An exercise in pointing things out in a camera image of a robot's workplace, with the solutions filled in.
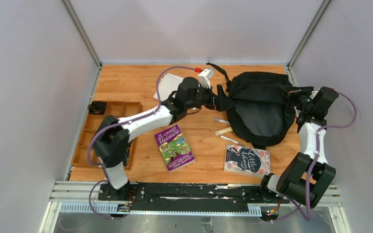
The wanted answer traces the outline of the black student backpack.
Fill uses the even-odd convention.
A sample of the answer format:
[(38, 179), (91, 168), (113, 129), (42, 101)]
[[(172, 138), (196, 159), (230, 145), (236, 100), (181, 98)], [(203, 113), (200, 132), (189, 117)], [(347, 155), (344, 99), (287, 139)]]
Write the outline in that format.
[(230, 79), (223, 68), (210, 66), (224, 75), (228, 98), (235, 103), (226, 110), (234, 134), (257, 149), (281, 143), (295, 119), (288, 75), (246, 71)]

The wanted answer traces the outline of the purple treehouse book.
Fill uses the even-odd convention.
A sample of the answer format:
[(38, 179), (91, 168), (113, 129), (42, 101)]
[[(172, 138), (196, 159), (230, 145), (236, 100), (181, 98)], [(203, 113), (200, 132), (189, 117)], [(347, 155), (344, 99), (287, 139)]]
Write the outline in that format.
[(155, 134), (154, 138), (169, 173), (196, 161), (178, 124)]

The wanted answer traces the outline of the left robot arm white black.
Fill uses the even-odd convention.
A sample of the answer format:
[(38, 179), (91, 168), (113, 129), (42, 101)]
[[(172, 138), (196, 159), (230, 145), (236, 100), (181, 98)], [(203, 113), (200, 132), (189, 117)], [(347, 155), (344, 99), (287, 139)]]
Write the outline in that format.
[(235, 105), (225, 94), (222, 85), (217, 85), (217, 94), (214, 94), (211, 87), (187, 77), (178, 85), (177, 90), (155, 108), (130, 117), (105, 117), (89, 147), (102, 163), (111, 195), (117, 200), (125, 200), (129, 196), (129, 180), (124, 171), (123, 160), (133, 139), (180, 121), (187, 116), (189, 109), (204, 106), (223, 112)]

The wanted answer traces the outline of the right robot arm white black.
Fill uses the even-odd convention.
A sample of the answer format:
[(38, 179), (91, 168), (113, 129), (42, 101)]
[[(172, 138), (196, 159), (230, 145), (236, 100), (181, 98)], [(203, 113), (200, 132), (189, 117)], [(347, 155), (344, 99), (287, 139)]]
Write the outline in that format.
[(277, 195), (285, 195), (299, 204), (314, 208), (333, 181), (336, 170), (328, 164), (323, 141), (326, 134), (325, 117), (339, 94), (330, 87), (315, 91), (312, 86), (288, 92), (292, 107), (299, 110), (297, 119), (300, 150), (282, 175), (273, 173), (261, 180), (258, 196), (271, 202)]

